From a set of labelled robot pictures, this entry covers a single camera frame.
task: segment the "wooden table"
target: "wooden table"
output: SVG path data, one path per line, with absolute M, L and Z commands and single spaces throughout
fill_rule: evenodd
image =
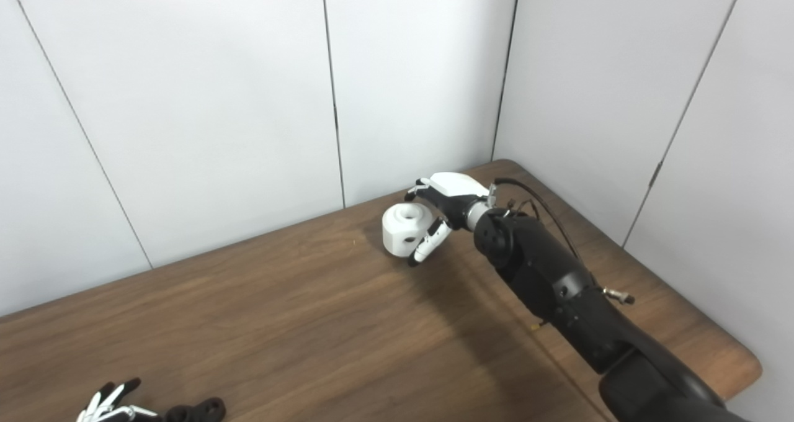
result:
M 538 188 L 599 281 L 637 297 L 622 310 L 721 396 L 760 376 L 748 349 L 518 164 L 468 173 Z M 503 202 L 523 197 L 503 188 Z M 471 233 L 416 269 L 385 252 L 380 218 L 402 196 L 0 318 L 0 420 L 74 420 L 100 385 L 136 376 L 127 403 L 219 396 L 235 422 L 611 420 L 598 376 L 553 328 L 530 330 Z

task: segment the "robotic hand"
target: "robotic hand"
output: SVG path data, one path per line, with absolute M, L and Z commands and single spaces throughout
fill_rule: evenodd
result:
M 91 397 L 85 409 L 80 411 L 77 422 L 128 422 L 130 420 L 160 422 L 162 418 L 157 413 L 136 407 L 135 405 L 125 405 L 116 408 L 124 396 L 134 391 L 141 385 L 141 379 L 133 379 L 124 382 L 114 388 L 113 382 L 108 382 Z
M 135 405 L 117 407 L 124 396 L 139 385 L 141 379 L 124 382 L 116 388 L 108 382 L 80 411 L 77 422 L 221 422 L 226 416 L 226 405 L 218 397 L 210 397 L 195 406 L 177 405 L 168 410 L 165 417 Z
M 558 224 L 568 247 L 521 208 L 496 205 L 496 187 L 527 191 Z M 485 188 L 458 173 L 419 179 L 406 201 L 419 197 L 442 212 L 411 257 L 417 266 L 453 230 L 473 233 L 474 246 L 536 317 L 551 323 L 593 371 L 603 374 L 599 393 L 620 422 L 743 422 L 725 410 L 720 397 L 663 345 L 608 299 L 633 303 L 623 292 L 601 287 L 548 205 L 527 185 L 495 179 Z
M 429 179 L 418 179 L 408 190 L 405 201 L 416 197 L 430 202 L 442 212 L 427 230 L 408 257 L 409 266 L 418 266 L 453 230 L 472 230 L 486 210 L 493 207 L 494 196 L 476 179 L 459 173 L 435 173 Z

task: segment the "cable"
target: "cable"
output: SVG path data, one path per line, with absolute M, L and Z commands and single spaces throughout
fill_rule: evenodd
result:
M 516 179 L 508 179 L 508 178 L 502 177 L 502 178 L 499 178 L 499 179 L 494 179 L 494 184 L 497 185 L 497 186 L 499 186 L 500 184 L 511 184 L 513 186 L 517 186 L 517 187 L 527 191 L 530 195 L 532 195 L 534 197 L 534 199 L 537 200 L 539 204 L 541 204 L 541 206 L 547 212 L 547 214 L 549 216 L 551 216 L 551 219 L 554 221 L 554 224 L 556 225 L 556 227 L 558 227 L 560 229 L 560 233 L 562 235 L 562 238 L 565 239 L 565 243 L 567 243 L 568 244 L 568 248 L 571 249 L 571 253 L 573 253 L 573 257 L 576 258 L 576 259 L 581 260 L 581 257 L 579 257 L 579 251 L 576 250 L 576 247 L 573 245 L 573 242 L 571 241 L 571 238 L 568 236 L 568 232 L 565 231 L 564 227 L 562 227 L 562 223 L 560 222 L 560 220 L 556 217 L 555 213 L 552 212 L 551 208 L 548 207 L 548 204 L 545 202 L 545 200 L 538 193 L 536 193 L 531 187 L 528 187 L 527 185 L 523 184 L 522 182 L 517 181 Z

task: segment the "robot finger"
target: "robot finger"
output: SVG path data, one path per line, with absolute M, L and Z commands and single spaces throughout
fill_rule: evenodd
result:
M 141 379 L 138 377 L 135 377 L 135 379 L 131 379 L 128 382 L 124 382 L 119 385 L 113 390 L 112 393 L 107 394 L 107 396 L 102 399 L 102 403 L 96 408 L 96 414 L 98 416 L 102 416 L 105 413 L 110 413 L 110 411 L 112 411 L 113 408 L 115 408 L 116 405 L 122 401 L 124 396 L 127 396 L 127 394 L 134 391 L 139 385 L 141 385 Z
M 424 178 L 418 179 L 416 181 L 416 186 L 412 187 L 411 189 L 408 190 L 407 193 L 405 193 L 405 199 L 404 200 L 406 202 L 413 201 L 416 198 L 416 196 L 419 195 L 418 194 L 419 191 L 427 189 L 429 187 L 427 185 L 429 181 L 430 181 L 429 179 L 424 179 Z
M 418 266 L 425 260 L 436 247 L 440 246 L 443 241 L 452 232 L 452 228 L 445 221 L 444 218 L 439 217 L 427 229 L 427 235 L 422 238 L 419 245 L 416 246 L 414 252 L 408 257 L 408 266 Z

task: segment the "hole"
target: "hole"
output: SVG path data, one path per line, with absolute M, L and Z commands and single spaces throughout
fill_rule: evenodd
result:
M 399 216 L 405 219 L 420 218 L 422 216 L 422 209 L 413 207 L 403 207 L 399 210 Z

